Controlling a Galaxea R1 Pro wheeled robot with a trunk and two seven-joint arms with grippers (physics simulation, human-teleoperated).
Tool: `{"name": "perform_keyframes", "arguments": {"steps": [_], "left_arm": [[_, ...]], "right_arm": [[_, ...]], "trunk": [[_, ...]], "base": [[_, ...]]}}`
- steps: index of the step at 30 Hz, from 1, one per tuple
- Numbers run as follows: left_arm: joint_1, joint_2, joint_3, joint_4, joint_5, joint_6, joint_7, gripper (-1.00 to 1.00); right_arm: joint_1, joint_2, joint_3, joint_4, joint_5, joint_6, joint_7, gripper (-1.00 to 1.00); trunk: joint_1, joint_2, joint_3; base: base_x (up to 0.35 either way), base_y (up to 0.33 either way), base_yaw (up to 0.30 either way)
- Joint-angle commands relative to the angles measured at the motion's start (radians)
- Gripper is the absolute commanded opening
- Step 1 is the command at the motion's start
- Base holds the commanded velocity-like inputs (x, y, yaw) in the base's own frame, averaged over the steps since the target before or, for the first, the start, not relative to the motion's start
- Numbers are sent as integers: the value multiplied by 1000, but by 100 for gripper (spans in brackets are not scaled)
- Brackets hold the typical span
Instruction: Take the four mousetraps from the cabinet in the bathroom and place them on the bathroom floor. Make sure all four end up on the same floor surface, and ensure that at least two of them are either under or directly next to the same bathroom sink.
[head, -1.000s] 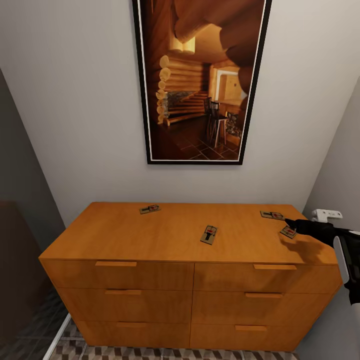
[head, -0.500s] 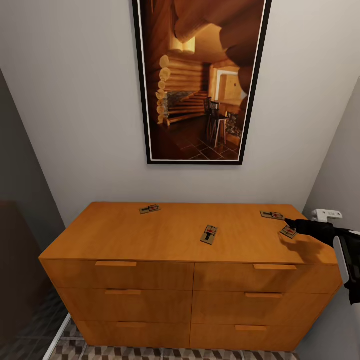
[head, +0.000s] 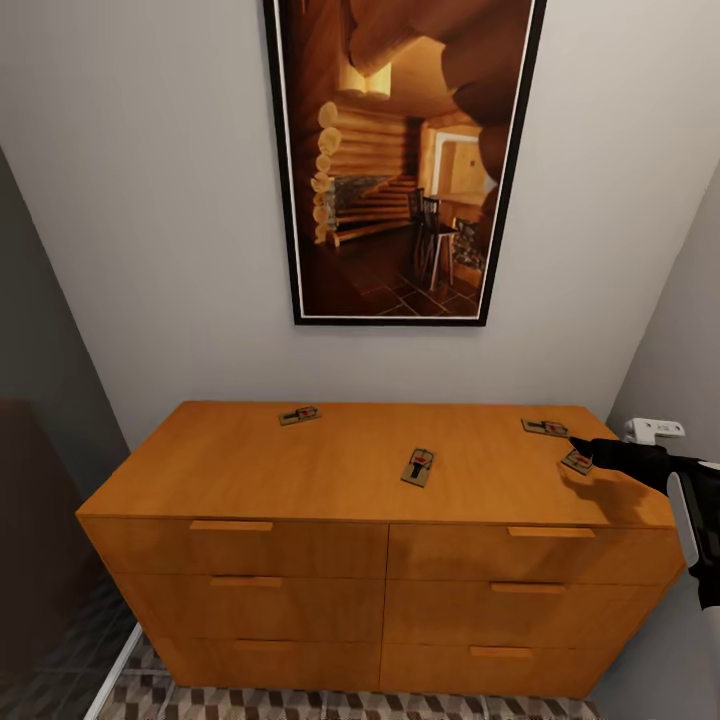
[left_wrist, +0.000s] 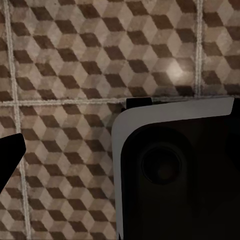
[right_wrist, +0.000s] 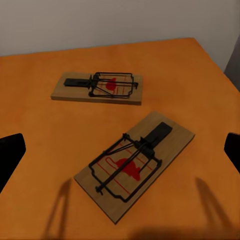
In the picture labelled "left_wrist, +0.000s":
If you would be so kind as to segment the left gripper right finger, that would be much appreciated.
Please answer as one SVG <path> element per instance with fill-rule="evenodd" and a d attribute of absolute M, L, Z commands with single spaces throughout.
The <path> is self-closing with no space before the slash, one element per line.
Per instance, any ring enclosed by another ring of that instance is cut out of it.
<path fill-rule="evenodd" d="M 240 173 L 240 135 L 229 133 L 224 146 L 224 151 Z"/>

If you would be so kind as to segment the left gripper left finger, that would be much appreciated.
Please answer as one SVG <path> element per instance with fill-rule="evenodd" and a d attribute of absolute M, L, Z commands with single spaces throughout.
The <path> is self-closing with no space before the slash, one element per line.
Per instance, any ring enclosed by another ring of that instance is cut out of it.
<path fill-rule="evenodd" d="M 0 193 L 26 152 L 21 133 L 0 138 Z"/>

